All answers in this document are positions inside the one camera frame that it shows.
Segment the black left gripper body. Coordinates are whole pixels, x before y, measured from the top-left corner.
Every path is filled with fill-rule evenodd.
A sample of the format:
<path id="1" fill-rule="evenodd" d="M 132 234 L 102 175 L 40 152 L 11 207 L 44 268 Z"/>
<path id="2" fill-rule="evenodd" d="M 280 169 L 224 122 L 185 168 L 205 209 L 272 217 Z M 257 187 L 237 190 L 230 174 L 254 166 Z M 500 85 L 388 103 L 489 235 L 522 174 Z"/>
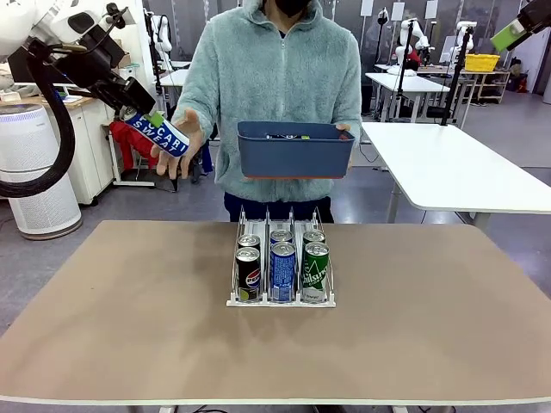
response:
<path id="1" fill-rule="evenodd" d="M 125 93 L 126 81 L 114 68 L 124 52 L 106 31 L 94 26 L 78 41 L 85 46 L 85 52 L 72 52 L 64 57 L 64 75 L 80 89 L 88 90 L 93 97 L 109 107 L 121 110 L 130 107 L 131 100 Z"/>

